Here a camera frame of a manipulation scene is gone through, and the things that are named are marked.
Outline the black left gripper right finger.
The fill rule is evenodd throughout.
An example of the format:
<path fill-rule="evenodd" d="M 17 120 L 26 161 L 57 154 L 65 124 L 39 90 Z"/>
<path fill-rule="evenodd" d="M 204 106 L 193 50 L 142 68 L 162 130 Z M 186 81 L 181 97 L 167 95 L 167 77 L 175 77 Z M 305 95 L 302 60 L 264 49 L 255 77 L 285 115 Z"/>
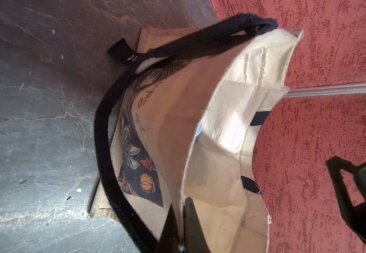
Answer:
<path fill-rule="evenodd" d="M 210 253 L 194 201 L 190 197 L 186 198 L 184 205 L 184 252 Z"/>

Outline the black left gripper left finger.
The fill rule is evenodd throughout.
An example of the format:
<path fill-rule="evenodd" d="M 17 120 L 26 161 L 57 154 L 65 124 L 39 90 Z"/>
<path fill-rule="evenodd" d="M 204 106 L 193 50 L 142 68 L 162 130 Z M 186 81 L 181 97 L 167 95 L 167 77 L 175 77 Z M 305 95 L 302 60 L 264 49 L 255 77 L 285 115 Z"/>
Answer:
<path fill-rule="evenodd" d="M 173 206 L 170 206 L 155 253 L 178 253 L 179 236 Z"/>

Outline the blue hourglass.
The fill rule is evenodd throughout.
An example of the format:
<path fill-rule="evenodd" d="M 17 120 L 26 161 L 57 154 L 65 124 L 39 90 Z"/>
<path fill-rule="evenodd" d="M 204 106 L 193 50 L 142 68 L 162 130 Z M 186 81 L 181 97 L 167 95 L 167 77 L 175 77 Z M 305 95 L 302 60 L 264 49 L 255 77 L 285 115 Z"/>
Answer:
<path fill-rule="evenodd" d="M 195 135 L 195 143 L 197 143 L 199 141 L 199 137 L 200 137 L 200 134 L 202 132 L 202 129 L 203 129 L 203 124 L 201 123 L 198 128 L 196 129 L 196 135 Z"/>

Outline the cream canvas bag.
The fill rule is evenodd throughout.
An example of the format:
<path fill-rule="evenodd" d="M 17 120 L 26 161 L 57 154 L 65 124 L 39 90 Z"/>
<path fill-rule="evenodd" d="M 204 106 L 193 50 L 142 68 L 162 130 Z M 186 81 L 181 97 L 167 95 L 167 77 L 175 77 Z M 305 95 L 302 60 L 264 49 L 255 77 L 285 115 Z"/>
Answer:
<path fill-rule="evenodd" d="M 261 126 L 289 90 L 287 69 L 303 35 L 238 14 L 204 28 L 145 26 L 137 50 L 123 39 L 109 48 L 127 70 L 95 114 L 94 206 L 116 217 L 140 252 L 155 252 L 172 205 L 184 253 L 187 197 L 211 253 L 268 251 L 271 217 L 252 157 Z"/>

